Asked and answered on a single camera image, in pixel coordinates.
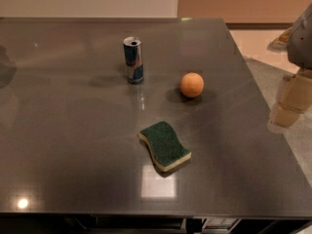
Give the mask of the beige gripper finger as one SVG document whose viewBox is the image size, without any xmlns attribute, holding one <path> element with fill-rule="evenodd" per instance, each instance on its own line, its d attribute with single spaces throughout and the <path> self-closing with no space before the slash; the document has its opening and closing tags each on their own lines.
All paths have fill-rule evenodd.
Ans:
<svg viewBox="0 0 312 234">
<path fill-rule="evenodd" d="M 269 123 L 280 128 L 291 127 L 312 105 L 312 70 L 299 69 L 281 80 Z"/>
<path fill-rule="evenodd" d="M 284 50 L 287 48 L 290 35 L 292 33 L 292 29 L 289 27 L 283 33 L 281 33 L 276 39 L 274 39 L 271 43 L 271 46 L 274 49 Z"/>
</svg>

